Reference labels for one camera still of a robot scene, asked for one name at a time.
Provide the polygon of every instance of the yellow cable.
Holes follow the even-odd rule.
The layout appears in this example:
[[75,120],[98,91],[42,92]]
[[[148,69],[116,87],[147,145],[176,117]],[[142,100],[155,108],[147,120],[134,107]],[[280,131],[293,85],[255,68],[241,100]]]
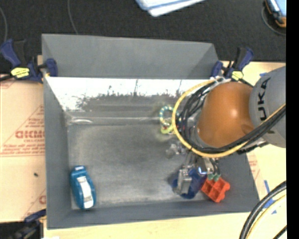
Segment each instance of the yellow cable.
[[[180,103],[183,101],[183,99],[188,96],[193,90],[199,88],[199,87],[203,87],[209,83],[212,83],[212,82],[215,82],[214,79],[212,80],[208,80],[208,81],[205,81],[205,82],[202,82],[202,83],[199,83],[193,87],[191,87],[189,90],[185,91],[181,96],[180,98],[176,101],[176,104],[174,106],[174,110],[173,110],[173,113],[172,113],[172,116],[171,116],[171,122],[172,122],[172,125],[174,127],[174,133],[176,134],[177,138],[179,139],[179,141],[188,149],[190,149],[192,152],[194,152],[195,154],[199,155],[199,156],[202,156],[202,157],[209,157],[209,158],[221,158],[221,157],[224,157],[224,156],[228,156],[232,153],[234,153],[235,151],[239,150],[240,148],[242,148],[244,145],[247,144],[247,141],[243,142],[242,144],[240,145],[237,145],[229,150],[226,150],[224,152],[220,152],[220,153],[205,153],[205,152],[202,152],[202,151],[199,151],[195,148],[193,148],[182,136],[181,134],[178,132],[177,130],[177,125],[176,125],[176,113],[177,113],[177,109],[178,109],[178,106],[180,105]],[[266,120],[264,120],[262,123],[266,122],[267,120],[269,120],[272,116],[274,116],[278,111],[280,111],[286,104],[283,104],[279,109],[277,109],[274,113],[272,113]]]
[[256,219],[256,221],[251,226],[246,239],[250,238],[251,234],[254,233],[257,227],[260,225],[261,221],[264,220],[265,216],[271,214],[279,205],[281,205],[287,199],[287,194],[284,194],[280,198],[278,198],[273,204],[271,204],[268,208],[266,208],[263,213]]

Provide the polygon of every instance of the cardboard sheet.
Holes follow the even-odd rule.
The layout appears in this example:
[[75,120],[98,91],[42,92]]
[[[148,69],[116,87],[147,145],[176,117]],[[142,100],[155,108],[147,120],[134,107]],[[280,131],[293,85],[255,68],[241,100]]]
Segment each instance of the cardboard sheet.
[[43,119],[42,84],[0,84],[0,223],[46,206]]

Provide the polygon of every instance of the clamp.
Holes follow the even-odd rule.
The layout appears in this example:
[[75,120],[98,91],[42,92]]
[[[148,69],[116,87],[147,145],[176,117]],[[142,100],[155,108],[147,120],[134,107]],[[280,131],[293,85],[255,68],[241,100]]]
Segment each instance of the clamp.
[[14,43],[12,39],[8,39],[0,47],[3,57],[11,63],[11,76],[17,80],[43,83],[41,71],[43,68],[47,69],[47,75],[57,76],[58,68],[55,60],[52,58],[48,58],[42,65],[38,65],[34,58],[26,62],[23,52],[24,43],[24,40]]
[[223,70],[223,75],[226,79],[230,79],[232,81],[240,81],[242,80],[244,74],[243,69],[249,62],[253,59],[254,52],[248,47],[238,47],[237,55],[233,63],[229,63],[227,67],[223,66],[221,61],[217,61],[212,68],[211,76],[216,78]]

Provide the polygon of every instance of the blue object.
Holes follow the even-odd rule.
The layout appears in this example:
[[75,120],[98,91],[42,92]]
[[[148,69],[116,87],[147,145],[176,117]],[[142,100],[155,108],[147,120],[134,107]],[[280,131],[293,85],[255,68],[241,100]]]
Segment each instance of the blue object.
[[221,69],[223,67],[223,63],[220,62],[219,60],[215,63],[215,65],[213,66],[213,68],[211,69],[211,75],[210,77],[216,77],[220,74]]
[[[264,180],[264,183],[265,183],[265,187],[266,187],[267,193],[270,193],[270,188],[269,188],[268,181],[267,181],[267,180]],[[264,208],[268,208],[268,207],[269,207],[270,205],[272,205],[274,202],[275,202],[275,201],[274,201],[272,198],[270,198],[269,201],[265,204]]]
[[70,184],[77,206],[84,210],[96,204],[96,192],[85,166],[75,166],[70,173]]
[[42,217],[46,216],[46,209],[43,209],[41,211],[38,211],[36,213],[33,213],[29,216],[27,216],[25,219],[24,219],[24,222],[25,223],[30,223],[30,222],[33,222],[33,221],[36,221]]
[[5,41],[0,47],[3,57],[12,64],[12,68],[15,68],[21,64],[18,56],[13,49],[13,40],[9,39]]
[[[181,194],[180,196],[186,199],[192,199],[196,196],[196,194],[198,193],[198,191],[201,189],[201,187],[203,186],[206,178],[207,178],[207,174],[206,175],[199,175],[197,173],[196,168],[192,168],[189,170],[188,175],[192,178],[189,189],[188,189],[188,193],[187,194]],[[174,179],[172,182],[172,187],[175,188],[177,187],[177,181],[178,179]]]

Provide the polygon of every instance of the red object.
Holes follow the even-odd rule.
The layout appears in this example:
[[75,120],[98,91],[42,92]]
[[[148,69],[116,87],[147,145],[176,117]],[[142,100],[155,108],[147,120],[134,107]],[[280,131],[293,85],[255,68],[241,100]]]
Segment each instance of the red object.
[[225,198],[225,192],[230,189],[230,184],[221,177],[217,181],[206,179],[201,191],[214,202],[219,203]]

